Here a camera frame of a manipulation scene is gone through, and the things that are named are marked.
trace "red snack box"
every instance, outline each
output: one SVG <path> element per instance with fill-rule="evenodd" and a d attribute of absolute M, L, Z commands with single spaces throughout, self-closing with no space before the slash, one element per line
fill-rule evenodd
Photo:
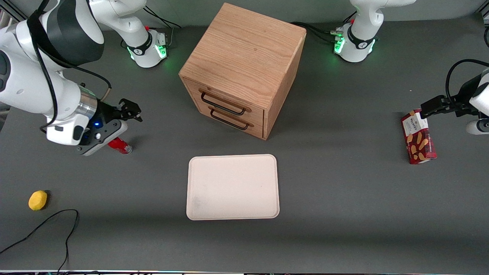
<path fill-rule="evenodd" d="M 421 118 L 420 112 L 421 109 L 413 110 L 401 119 L 410 164 L 421 164 L 436 159 L 428 121 Z"/>

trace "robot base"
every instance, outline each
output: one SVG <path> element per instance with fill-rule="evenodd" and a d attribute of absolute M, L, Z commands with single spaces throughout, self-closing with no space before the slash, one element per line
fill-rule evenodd
<path fill-rule="evenodd" d="M 351 23 L 345 24 L 336 28 L 336 31 L 345 34 Z M 364 49 L 357 49 L 355 44 L 348 38 L 348 35 L 342 35 L 339 40 L 334 44 L 334 53 L 341 56 L 344 60 L 352 63 L 363 61 L 369 53 L 372 52 L 372 48 L 375 44 L 374 41 L 367 45 Z"/>
<path fill-rule="evenodd" d="M 142 68 L 151 68 L 160 63 L 168 55 L 166 46 L 166 35 L 155 30 L 148 31 L 152 37 L 152 45 L 143 55 L 137 55 L 128 48 L 131 58 Z"/>

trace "green led light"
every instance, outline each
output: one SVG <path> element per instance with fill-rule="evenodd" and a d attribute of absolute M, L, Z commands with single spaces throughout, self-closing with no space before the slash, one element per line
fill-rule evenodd
<path fill-rule="evenodd" d="M 343 49 L 343 45 L 345 45 L 345 39 L 342 37 L 341 40 L 336 42 L 337 45 L 334 47 L 334 51 L 336 53 L 341 53 L 341 50 Z"/>
<path fill-rule="evenodd" d="M 166 57 L 166 47 L 165 46 L 155 45 L 155 49 L 158 52 L 160 58 L 163 59 Z"/>
<path fill-rule="evenodd" d="M 372 49 L 374 48 L 374 44 L 375 44 L 375 39 L 372 41 L 372 45 L 370 46 L 370 50 L 368 50 L 368 53 L 372 52 Z"/>
<path fill-rule="evenodd" d="M 134 60 L 134 56 L 133 56 L 133 53 L 131 52 L 131 50 L 129 49 L 129 47 L 127 47 L 127 51 L 129 52 L 129 54 L 131 55 L 131 59 Z"/>

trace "black cable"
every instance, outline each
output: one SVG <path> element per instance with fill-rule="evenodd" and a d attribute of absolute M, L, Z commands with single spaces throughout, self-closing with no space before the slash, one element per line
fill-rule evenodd
<path fill-rule="evenodd" d="M 320 29 L 318 27 L 315 27 L 311 24 L 307 24 L 307 23 L 303 23 L 303 22 L 291 22 L 291 24 L 293 25 L 297 25 L 297 26 L 301 26 L 301 27 L 305 27 L 305 28 L 311 28 L 317 32 L 320 32 L 320 33 L 327 33 L 329 34 L 330 32 L 329 31 L 326 31 L 326 30 L 323 30 L 323 29 Z"/>
<path fill-rule="evenodd" d="M 126 49 L 126 48 L 127 48 L 127 44 L 126 44 L 126 46 L 123 46 L 123 45 L 122 45 L 122 43 L 124 43 L 124 39 L 121 39 L 121 43 L 120 43 L 120 46 L 121 46 L 121 48 L 124 48 L 124 49 Z"/>
<path fill-rule="evenodd" d="M 170 25 L 168 25 L 168 23 L 166 23 L 166 22 L 165 22 L 165 20 L 164 20 L 163 18 L 159 17 L 159 16 L 158 16 L 158 15 L 156 15 L 155 13 L 150 12 L 150 11 L 149 11 L 149 10 L 147 10 L 146 8 L 143 8 L 143 10 L 144 10 L 145 12 L 149 13 L 150 15 L 152 15 L 152 16 L 154 16 L 154 17 L 156 17 L 156 18 L 160 19 L 160 20 L 161 20 L 161 21 L 162 21 L 162 22 L 163 22 L 163 23 L 164 23 L 164 24 L 165 24 L 167 27 L 171 28 L 171 26 L 170 26 Z"/>
<path fill-rule="evenodd" d="M 38 225 L 36 228 L 34 228 L 34 230 L 32 230 L 32 232 L 31 232 L 31 233 L 29 233 L 29 235 L 27 235 L 27 237 L 25 237 L 24 239 L 22 239 L 22 240 L 20 240 L 20 241 L 18 241 L 18 242 L 16 242 L 16 243 L 14 243 L 14 244 L 10 245 L 10 246 L 9 246 L 9 247 L 7 247 L 6 249 L 4 249 L 4 250 L 0 251 L 0 254 L 4 253 L 5 251 L 9 250 L 10 248 L 12 248 L 12 247 L 16 246 L 17 244 L 19 244 L 19 243 L 21 243 L 21 242 L 23 242 L 23 241 L 27 240 L 27 239 L 28 239 L 28 238 L 29 238 L 29 237 L 30 237 L 32 234 L 34 234 L 34 233 L 35 233 L 35 232 L 36 232 L 36 231 L 37 231 L 37 230 L 38 230 L 38 229 L 39 229 L 41 226 L 43 226 L 43 225 L 44 225 L 46 222 L 48 222 L 48 221 L 49 221 L 49 219 L 51 219 L 52 217 L 54 217 L 54 216 L 58 215 L 59 213 L 65 212 L 65 211 L 75 211 L 75 213 L 76 213 L 76 217 L 75 217 L 75 222 L 74 222 L 74 224 L 73 224 L 73 228 L 71 229 L 71 231 L 70 231 L 70 233 L 69 233 L 68 237 L 66 237 L 66 241 L 65 241 L 66 255 L 65 255 L 65 260 L 63 261 L 63 263 L 61 264 L 61 266 L 58 268 L 58 272 L 57 272 L 57 273 L 59 274 L 59 272 L 60 272 L 61 268 L 63 267 L 63 265 L 65 265 L 66 261 L 68 260 L 68 256 L 69 256 L 69 254 L 68 254 L 68 240 L 69 240 L 69 238 L 71 237 L 71 235 L 73 234 L 73 232 L 75 231 L 75 228 L 77 227 L 78 222 L 80 221 L 80 213 L 79 213 L 79 212 L 78 212 L 78 210 L 76 210 L 76 209 L 64 209 L 64 210 L 60 210 L 60 211 L 58 211 L 58 212 L 56 212 L 56 213 L 52 214 L 51 216 L 49 216 L 49 218 L 45 219 L 45 220 L 44 220 L 44 221 L 43 221 L 43 222 L 42 222 L 40 225 Z"/>
<path fill-rule="evenodd" d="M 356 11 L 354 13 L 352 13 L 350 16 L 348 16 L 347 18 L 345 18 L 345 20 L 343 20 L 343 23 L 346 23 L 348 20 L 350 20 L 351 17 L 353 17 L 353 15 L 356 14 Z"/>
<path fill-rule="evenodd" d="M 486 46 L 489 47 L 489 42 L 488 42 L 488 31 L 489 31 L 489 27 L 486 28 L 486 30 L 484 31 L 484 42 L 486 42 Z"/>
<path fill-rule="evenodd" d="M 61 65 L 65 66 L 65 67 L 68 67 L 68 68 L 77 69 L 77 70 L 82 71 L 82 72 L 84 72 L 84 73 L 88 73 L 88 74 L 91 74 L 91 75 L 93 75 L 93 76 L 95 76 L 95 77 L 100 78 L 100 79 L 101 79 L 101 80 L 103 80 L 105 83 L 107 83 L 107 86 L 108 86 L 110 89 L 112 89 L 112 84 L 110 83 L 110 81 L 109 81 L 107 78 L 105 78 L 105 77 L 101 76 L 100 74 L 98 74 L 98 73 L 96 73 L 96 72 L 93 72 L 93 71 L 91 71 L 91 70 L 87 70 L 87 69 L 84 69 L 84 68 L 80 68 L 80 67 L 78 67 L 78 66 L 76 66 L 76 65 L 74 65 L 74 64 L 71 64 L 71 63 L 68 63 L 68 62 L 65 62 L 65 61 L 59 60 L 59 59 L 57 59 L 56 57 L 54 57 L 54 56 L 50 55 L 49 53 L 47 53 L 46 51 L 44 51 L 42 48 L 41 48 L 41 51 L 43 51 L 43 53 L 44 53 L 45 55 L 47 55 L 49 58 L 51 58 L 51 59 L 52 59 L 54 62 L 56 62 L 56 63 L 59 63 L 59 64 L 61 64 Z"/>
<path fill-rule="evenodd" d="M 322 34 L 328 33 L 328 32 L 326 32 L 324 30 L 321 30 L 321 29 L 316 28 L 316 27 L 314 27 L 312 25 L 309 25 L 309 24 L 306 24 L 306 23 L 302 23 L 302 22 L 292 22 L 291 24 L 294 24 L 296 26 L 300 26 L 300 27 L 305 28 L 306 30 L 310 31 L 313 35 L 315 35 L 317 38 L 319 38 L 319 39 L 321 39 L 321 40 L 323 40 L 323 41 L 325 41 L 327 43 L 332 43 L 332 44 L 334 43 L 333 40 L 328 40 L 328 39 L 322 37 L 321 35 L 319 35 L 318 33 L 316 33 L 316 30 L 318 30 L 318 32 L 321 32 Z"/>
<path fill-rule="evenodd" d="M 445 81 L 445 93 L 446 93 L 446 96 L 447 96 L 448 101 L 450 102 L 450 104 L 453 104 L 452 97 L 450 95 L 450 90 L 449 90 L 449 88 L 450 88 L 450 77 L 452 76 L 453 70 L 458 65 L 460 65 L 462 63 L 465 63 L 465 62 L 476 63 L 476 64 L 479 64 L 479 65 L 483 65 L 483 66 L 489 67 L 489 63 L 484 62 L 484 61 L 480 61 L 480 60 L 477 60 L 477 59 L 462 59 L 462 60 L 456 62 L 455 64 L 453 64 L 452 67 L 450 68 L 450 70 L 448 70 L 448 74 L 446 75 L 446 81 Z"/>
<path fill-rule="evenodd" d="M 181 28 L 181 26 L 180 26 L 179 24 L 176 24 L 176 23 L 173 23 L 173 22 L 171 22 L 171 21 L 168 21 L 168 20 L 166 20 L 166 19 L 161 18 L 160 16 L 158 16 L 158 15 L 156 14 L 156 12 L 154 12 L 154 11 L 153 11 L 153 10 L 152 10 L 150 7 L 148 7 L 148 6 L 145 6 L 144 11 L 145 11 L 145 12 L 147 12 L 147 13 L 149 13 L 149 14 L 151 14 L 151 15 L 153 15 L 154 17 L 156 17 L 156 18 L 160 19 L 161 21 L 163 21 L 163 22 L 164 22 L 164 23 L 165 23 L 165 24 L 166 24 L 166 25 L 167 25 L 169 28 L 171 28 L 171 27 L 170 27 L 170 26 L 169 26 L 167 23 L 170 23 L 170 24 L 172 24 L 172 25 L 177 26 L 178 28 Z"/>
<path fill-rule="evenodd" d="M 34 48 L 34 51 L 36 52 L 37 60 L 39 61 L 39 64 L 41 65 L 41 70 L 43 71 L 44 77 L 46 78 L 47 86 L 49 87 L 49 93 L 51 94 L 51 100 L 53 102 L 53 117 L 51 118 L 51 120 L 48 123 L 39 127 L 39 130 L 41 130 L 41 132 L 46 134 L 46 130 L 44 130 L 44 128 L 53 124 L 53 122 L 56 120 L 56 117 L 58 116 L 58 100 L 56 99 L 56 93 L 54 92 L 53 82 L 51 81 L 51 77 L 49 76 L 49 73 L 47 72 L 46 65 L 44 64 L 41 53 L 39 52 L 39 46 L 36 42 L 36 39 L 32 35 L 32 33 L 31 33 L 31 41 L 32 41 L 32 46 Z"/>

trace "yellow sponge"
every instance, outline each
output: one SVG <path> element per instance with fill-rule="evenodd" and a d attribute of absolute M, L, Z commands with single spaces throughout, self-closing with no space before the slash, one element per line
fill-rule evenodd
<path fill-rule="evenodd" d="M 29 208 L 34 211 L 41 210 L 46 205 L 46 201 L 47 193 L 42 190 L 36 191 L 29 199 Z"/>

